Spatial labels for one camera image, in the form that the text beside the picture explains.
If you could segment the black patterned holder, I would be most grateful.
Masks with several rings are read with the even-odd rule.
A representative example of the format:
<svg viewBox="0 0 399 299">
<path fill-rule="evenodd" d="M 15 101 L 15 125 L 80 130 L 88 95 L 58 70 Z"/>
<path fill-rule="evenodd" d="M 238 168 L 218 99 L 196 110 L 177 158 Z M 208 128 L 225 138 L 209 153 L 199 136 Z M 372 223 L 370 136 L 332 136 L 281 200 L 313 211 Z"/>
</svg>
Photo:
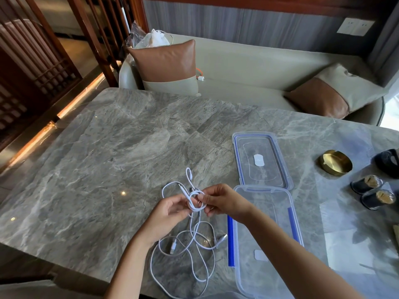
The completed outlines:
<svg viewBox="0 0 399 299">
<path fill-rule="evenodd" d="M 377 168 L 393 179 L 399 179 L 399 148 L 382 151 L 373 157 Z"/>
</svg>

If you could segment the person's right forearm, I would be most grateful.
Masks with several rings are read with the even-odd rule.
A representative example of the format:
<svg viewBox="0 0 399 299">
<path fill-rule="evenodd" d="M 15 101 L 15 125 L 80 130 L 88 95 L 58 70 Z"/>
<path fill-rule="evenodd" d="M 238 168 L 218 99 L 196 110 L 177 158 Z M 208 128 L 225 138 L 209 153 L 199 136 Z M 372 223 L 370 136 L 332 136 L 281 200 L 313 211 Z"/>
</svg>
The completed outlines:
<svg viewBox="0 0 399 299">
<path fill-rule="evenodd" d="M 258 208 L 244 225 L 295 299 L 364 299 Z"/>
</svg>

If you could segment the person's left hand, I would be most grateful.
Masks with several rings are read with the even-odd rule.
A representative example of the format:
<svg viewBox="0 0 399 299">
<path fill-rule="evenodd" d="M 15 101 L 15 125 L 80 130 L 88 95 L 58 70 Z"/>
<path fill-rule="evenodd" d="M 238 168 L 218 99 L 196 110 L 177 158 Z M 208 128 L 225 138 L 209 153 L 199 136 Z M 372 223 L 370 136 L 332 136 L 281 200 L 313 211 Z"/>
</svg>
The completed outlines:
<svg viewBox="0 0 399 299">
<path fill-rule="evenodd" d="M 165 199 L 162 199 L 154 207 L 134 237 L 145 247 L 150 248 L 191 213 L 191 209 L 166 209 Z"/>
</svg>

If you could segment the wooden post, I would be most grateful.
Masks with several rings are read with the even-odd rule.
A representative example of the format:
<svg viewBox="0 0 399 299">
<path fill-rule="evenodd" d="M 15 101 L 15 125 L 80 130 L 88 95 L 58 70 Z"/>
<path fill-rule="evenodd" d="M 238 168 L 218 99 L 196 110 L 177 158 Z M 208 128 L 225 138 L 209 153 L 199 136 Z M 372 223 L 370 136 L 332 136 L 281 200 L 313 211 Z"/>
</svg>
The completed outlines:
<svg viewBox="0 0 399 299">
<path fill-rule="evenodd" d="M 88 41 L 88 44 L 92 50 L 92 53 L 100 67 L 102 73 L 104 74 L 110 87 L 118 87 L 118 81 L 111 68 L 111 63 L 107 60 L 107 56 L 102 49 L 102 46 L 98 40 L 97 34 L 90 22 L 88 15 L 83 7 L 81 0 L 67 0 L 72 12 Z"/>
</svg>

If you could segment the white drawstring bag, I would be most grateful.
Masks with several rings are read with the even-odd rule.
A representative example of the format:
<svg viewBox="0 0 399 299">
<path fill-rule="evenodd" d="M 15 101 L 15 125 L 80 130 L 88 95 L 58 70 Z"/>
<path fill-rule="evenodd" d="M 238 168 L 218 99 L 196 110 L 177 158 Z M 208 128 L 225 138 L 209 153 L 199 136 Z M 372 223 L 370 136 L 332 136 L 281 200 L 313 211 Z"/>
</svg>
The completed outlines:
<svg viewBox="0 0 399 299">
<path fill-rule="evenodd" d="M 147 33 L 143 39 L 141 39 L 133 48 L 143 49 L 152 47 L 162 47 L 172 45 L 174 38 L 172 34 L 164 32 L 162 30 L 152 29 L 150 33 Z"/>
</svg>

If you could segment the wooden lattice screen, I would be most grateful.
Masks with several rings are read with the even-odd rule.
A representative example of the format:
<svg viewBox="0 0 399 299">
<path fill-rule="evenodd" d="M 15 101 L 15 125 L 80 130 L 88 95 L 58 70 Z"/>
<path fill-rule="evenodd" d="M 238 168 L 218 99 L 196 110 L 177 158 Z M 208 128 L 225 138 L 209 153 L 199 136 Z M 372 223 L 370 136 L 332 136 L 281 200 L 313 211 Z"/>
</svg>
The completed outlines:
<svg viewBox="0 0 399 299">
<path fill-rule="evenodd" d="M 34 0 L 0 0 L 0 152 L 81 80 Z"/>
</svg>

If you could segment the white wall socket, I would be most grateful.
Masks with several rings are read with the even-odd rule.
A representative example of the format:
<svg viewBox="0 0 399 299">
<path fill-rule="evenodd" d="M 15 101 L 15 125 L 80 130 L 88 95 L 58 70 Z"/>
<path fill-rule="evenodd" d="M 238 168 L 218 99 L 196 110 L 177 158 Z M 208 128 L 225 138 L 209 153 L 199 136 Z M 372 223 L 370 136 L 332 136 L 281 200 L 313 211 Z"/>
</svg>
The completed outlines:
<svg viewBox="0 0 399 299">
<path fill-rule="evenodd" d="M 363 37 L 374 25 L 375 21 L 346 18 L 337 30 L 339 34 Z"/>
</svg>

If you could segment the brass ashtray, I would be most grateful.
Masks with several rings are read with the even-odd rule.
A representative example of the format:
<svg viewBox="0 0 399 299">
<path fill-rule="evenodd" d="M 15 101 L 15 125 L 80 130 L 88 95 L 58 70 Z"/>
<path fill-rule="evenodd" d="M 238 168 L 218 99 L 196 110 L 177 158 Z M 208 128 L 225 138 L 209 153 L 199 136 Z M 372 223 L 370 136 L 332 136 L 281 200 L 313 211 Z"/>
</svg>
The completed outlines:
<svg viewBox="0 0 399 299">
<path fill-rule="evenodd" d="M 343 176 L 348 174 L 353 169 L 353 164 L 350 158 L 334 149 L 325 151 L 318 157 L 320 167 L 332 176 Z"/>
</svg>

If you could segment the brown and beige cushion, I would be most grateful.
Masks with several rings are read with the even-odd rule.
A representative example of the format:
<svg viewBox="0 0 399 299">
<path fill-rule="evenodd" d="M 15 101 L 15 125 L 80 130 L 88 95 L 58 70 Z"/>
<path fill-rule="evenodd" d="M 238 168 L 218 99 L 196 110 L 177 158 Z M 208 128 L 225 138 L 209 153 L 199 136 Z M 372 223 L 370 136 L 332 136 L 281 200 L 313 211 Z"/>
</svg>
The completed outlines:
<svg viewBox="0 0 399 299">
<path fill-rule="evenodd" d="M 333 64 L 284 94 L 298 109 L 312 115 L 344 119 L 387 94 L 375 83 Z"/>
<path fill-rule="evenodd" d="M 196 42 L 142 49 L 128 48 L 147 91 L 200 97 Z"/>
</svg>

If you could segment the black toothpick jar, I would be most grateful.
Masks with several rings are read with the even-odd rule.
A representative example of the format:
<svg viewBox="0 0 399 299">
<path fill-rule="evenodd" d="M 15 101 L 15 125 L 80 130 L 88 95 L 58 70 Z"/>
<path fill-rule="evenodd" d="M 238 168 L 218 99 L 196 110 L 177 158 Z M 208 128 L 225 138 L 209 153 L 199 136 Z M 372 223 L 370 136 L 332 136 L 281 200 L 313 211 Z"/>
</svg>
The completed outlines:
<svg viewBox="0 0 399 299">
<path fill-rule="evenodd" d="M 359 194 L 364 195 L 369 191 L 380 188 L 384 185 L 384 181 L 376 175 L 367 175 L 358 181 L 350 183 L 351 189 Z"/>
<path fill-rule="evenodd" d="M 360 201 L 369 210 L 377 210 L 382 206 L 396 202 L 396 195 L 386 189 L 374 189 L 361 196 Z"/>
</svg>

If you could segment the beige sofa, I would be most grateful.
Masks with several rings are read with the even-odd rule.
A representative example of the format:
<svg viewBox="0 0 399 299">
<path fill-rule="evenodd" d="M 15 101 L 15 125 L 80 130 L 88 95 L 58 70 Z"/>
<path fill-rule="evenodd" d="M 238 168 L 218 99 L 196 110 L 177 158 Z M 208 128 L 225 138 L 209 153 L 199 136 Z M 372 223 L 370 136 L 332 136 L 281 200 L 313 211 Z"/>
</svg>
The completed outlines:
<svg viewBox="0 0 399 299">
<path fill-rule="evenodd" d="M 242 105 L 297 111 L 284 94 L 304 84 L 334 64 L 376 84 L 360 57 L 243 45 L 220 40 L 172 34 L 173 45 L 196 42 L 196 65 L 204 81 L 196 80 L 203 98 Z"/>
</svg>

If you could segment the person's right hand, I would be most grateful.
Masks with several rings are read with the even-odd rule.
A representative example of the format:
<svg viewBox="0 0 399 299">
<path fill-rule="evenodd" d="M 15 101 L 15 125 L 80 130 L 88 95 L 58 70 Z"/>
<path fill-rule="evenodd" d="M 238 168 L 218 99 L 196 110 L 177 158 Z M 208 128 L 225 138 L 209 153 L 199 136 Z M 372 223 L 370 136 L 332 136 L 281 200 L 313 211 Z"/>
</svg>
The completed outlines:
<svg viewBox="0 0 399 299">
<path fill-rule="evenodd" d="M 242 224 L 246 223 L 250 216 L 256 214 L 255 206 L 247 201 L 244 197 L 234 191 L 227 184 L 212 185 L 204 190 L 202 193 L 205 195 L 212 195 L 218 197 L 218 206 L 209 206 L 203 204 L 198 200 L 199 204 L 205 205 L 204 212 L 207 217 L 215 215 L 226 214 Z"/>
</svg>

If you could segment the grey curtain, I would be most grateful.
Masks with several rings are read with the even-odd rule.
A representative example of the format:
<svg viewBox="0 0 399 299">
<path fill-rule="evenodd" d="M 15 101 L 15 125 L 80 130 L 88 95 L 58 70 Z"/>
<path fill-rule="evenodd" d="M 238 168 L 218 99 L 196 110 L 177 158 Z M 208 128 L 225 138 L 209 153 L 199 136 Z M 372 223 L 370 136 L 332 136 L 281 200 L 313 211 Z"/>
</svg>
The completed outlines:
<svg viewBox="0 0 399 299">
<path fill-rule="evenodd" d="M 367 64 L 380 86 L 389 88 L 399 78 L 399 2 L 387 19 Z"/>
</svg>

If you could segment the clear plastic bag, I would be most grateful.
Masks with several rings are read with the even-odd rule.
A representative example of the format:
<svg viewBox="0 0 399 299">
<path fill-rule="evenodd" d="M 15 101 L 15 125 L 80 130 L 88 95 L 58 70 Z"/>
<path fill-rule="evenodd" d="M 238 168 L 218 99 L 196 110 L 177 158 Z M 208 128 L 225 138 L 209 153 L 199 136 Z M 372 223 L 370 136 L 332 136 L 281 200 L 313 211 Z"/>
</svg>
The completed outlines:
<svg viewBox="0 0 399 299">
<path fill-rule="evenodd" d="M 140 43 L 145 37 L 147 33 L 134 21 L 130 28 L 130 33 L 125 40 L 125 45 L 127 47 L 134 48 Z"/>
</svg>

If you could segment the clear plastic container lid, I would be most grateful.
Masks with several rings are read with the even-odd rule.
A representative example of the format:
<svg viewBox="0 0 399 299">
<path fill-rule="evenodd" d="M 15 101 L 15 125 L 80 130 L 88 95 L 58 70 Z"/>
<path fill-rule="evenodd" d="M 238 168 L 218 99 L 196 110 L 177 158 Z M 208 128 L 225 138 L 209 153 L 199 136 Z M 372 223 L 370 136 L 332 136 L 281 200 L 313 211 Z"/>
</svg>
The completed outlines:
<svg viewBox="0 0 399 299">
<path fill-rule="evenodd" d="M 232 135 L 241 185 L 293 189 L 286 162 L 274 133 L 241 131 Z"/>
</svg>

